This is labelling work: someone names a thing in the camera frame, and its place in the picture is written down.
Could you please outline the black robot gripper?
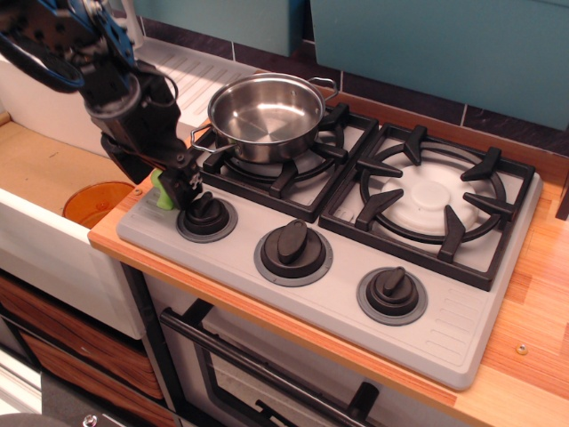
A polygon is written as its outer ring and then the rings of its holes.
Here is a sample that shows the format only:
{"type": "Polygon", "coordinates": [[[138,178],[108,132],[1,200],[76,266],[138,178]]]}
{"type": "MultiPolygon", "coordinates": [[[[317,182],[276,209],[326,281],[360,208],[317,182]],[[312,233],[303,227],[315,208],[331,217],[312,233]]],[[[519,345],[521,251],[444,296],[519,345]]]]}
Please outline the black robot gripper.
{"type": "Polygon", "coordinates": [[[180,109],[165,74],[137,61],[119,80],[90,82],[84,105],[109,158],[135,184],[162,170],[166,195],[175,208],[187,209],[202,194],[203,180],[178,138],[180,109]]]}

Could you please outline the black blue robot arm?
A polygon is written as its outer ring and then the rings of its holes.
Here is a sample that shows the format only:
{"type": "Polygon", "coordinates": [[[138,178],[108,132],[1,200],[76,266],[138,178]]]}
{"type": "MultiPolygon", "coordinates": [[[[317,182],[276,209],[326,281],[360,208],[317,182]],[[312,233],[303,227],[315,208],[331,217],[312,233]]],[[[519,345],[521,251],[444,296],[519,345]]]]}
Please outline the black blue robot arm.
{"type": "Polygon", "coordinates": [[[195,160],[178,138],[178,87],[136,58],[127,31],[101,1],[3,1],[1,54],[58,93],[79,93],[100,143],[133,182],[155,169],[175,208],[199,197],[195,160]]]}

